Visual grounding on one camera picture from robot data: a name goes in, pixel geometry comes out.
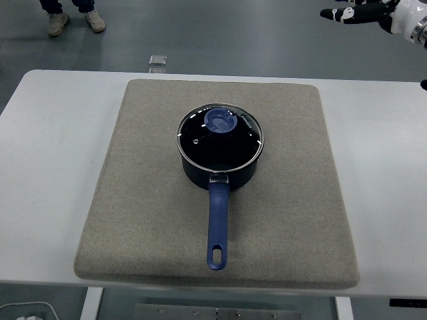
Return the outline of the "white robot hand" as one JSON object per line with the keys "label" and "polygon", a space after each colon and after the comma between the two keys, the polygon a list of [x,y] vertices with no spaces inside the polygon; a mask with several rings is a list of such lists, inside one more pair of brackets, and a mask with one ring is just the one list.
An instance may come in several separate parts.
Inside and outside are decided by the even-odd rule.
{"label": "white robot hand", "polygon": [[426,28],[425,1],[348,1],[348,6],[323,9],[320,16],[343,24],[378,23],[390,34],[417,40]]}

